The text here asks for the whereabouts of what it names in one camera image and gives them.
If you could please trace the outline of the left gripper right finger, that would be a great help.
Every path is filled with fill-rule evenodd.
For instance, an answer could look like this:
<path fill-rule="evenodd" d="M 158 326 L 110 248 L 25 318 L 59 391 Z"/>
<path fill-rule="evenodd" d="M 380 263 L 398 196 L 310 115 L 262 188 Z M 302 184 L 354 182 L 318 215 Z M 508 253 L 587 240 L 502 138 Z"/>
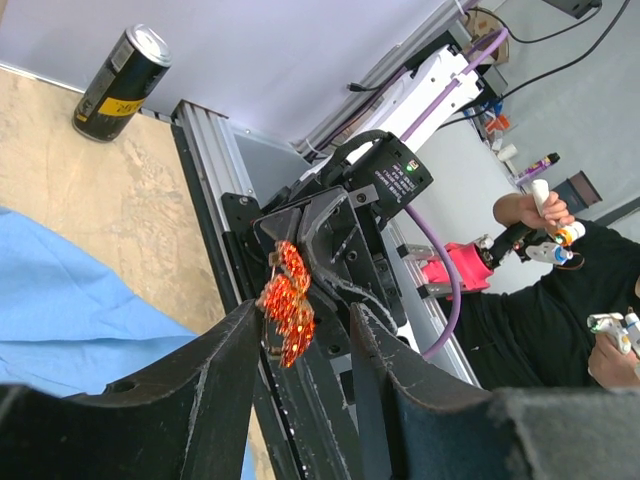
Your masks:
<path fill-rule="evenodd" d="M 469 385 L 350 309 L 368 479 L 636 479 L 639 392 Z"/>

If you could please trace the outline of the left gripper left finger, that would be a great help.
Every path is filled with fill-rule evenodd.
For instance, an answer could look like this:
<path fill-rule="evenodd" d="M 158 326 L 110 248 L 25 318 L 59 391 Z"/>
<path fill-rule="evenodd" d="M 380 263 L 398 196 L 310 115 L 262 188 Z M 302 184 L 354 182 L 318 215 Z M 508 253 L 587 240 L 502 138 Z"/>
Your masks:
<path fill-rule="evenodd" d="M 2 387 L 2 478 L 240 478 L 259 337 L 246 301 L 100 395 Z"/>

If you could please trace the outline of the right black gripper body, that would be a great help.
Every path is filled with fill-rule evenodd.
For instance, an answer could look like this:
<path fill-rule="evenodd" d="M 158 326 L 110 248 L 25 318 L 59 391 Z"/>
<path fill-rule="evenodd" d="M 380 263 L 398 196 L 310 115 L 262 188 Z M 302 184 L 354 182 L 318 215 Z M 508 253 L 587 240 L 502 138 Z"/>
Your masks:
<path fill-rule="evenodd" d="M 338 147 L 319 171 L 326 187 L 344 185 L 353 192 L 372 185 L 376 212 L 385 220 L 409 205 L 434 179 L 399 138 L 391 132 L 370 130 Z"/>

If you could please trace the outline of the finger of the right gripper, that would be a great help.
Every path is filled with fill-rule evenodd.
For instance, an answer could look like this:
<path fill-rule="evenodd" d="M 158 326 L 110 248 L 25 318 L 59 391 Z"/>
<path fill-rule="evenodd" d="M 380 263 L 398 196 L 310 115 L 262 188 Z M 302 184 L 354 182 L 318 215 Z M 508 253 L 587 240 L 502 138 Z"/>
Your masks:
<path fill-rule="evenodd" d="M 311 195 L 300 206 L 299 246 L 312 279 L 340 304 L 365 305 L 396 334 L 405 324 L 405 313 L 369 209 L 353 206 L 341 187 Z"/>
<path fill-rule="evenodd" d="M 304 210 L 300 207 L 287 208 L 257 219 L 253 231 L 262 252 L 269 256 L 276 250 L 278 241 L 288 241 L 300 247 L 299 229 Z"/>

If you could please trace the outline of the red leaf brooch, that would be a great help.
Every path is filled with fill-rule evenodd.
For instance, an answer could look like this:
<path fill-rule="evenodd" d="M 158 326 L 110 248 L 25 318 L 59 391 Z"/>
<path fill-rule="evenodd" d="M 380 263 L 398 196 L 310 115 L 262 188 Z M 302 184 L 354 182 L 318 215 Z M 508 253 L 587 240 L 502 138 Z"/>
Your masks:
<path fill-rule="evenodd" d="M 269 255 L 272 276 L 256 306 L 276 325 L 282 337 L 280 366 L 290 368 L 309 348 L 315 333 L 315 312 L 307 294 L 312 277 L 296 246 L 278 241 Z"/>

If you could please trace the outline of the blue button shirt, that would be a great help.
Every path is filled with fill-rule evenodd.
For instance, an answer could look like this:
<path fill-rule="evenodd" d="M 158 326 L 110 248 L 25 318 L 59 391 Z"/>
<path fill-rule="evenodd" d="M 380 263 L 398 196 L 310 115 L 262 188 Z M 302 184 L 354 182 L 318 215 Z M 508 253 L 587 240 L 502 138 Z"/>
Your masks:
<path fill-rule="evenodd" d="M 200 336 L 69 241 L 2 210 L 1 389 L 100 395 Z"/>

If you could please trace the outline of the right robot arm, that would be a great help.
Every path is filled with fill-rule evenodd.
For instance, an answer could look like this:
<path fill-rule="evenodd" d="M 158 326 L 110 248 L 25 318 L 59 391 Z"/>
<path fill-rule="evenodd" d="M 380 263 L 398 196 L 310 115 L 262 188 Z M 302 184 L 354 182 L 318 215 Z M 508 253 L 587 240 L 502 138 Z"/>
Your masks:
<path fill-rule="evenodd" d="M 347 320 L 366 304 L 391 332 L 406 321 L 381 231 L 433 178 L 416 152 L 459 108 L 480 93 L 463 54 L 443 47 L 416 71 L 401 74 L 389 99 L 361 131 L 321 166 L 273 197 L 254 232 L 265 253 L 287 240 L 312 283 L 317 317 Z"/>

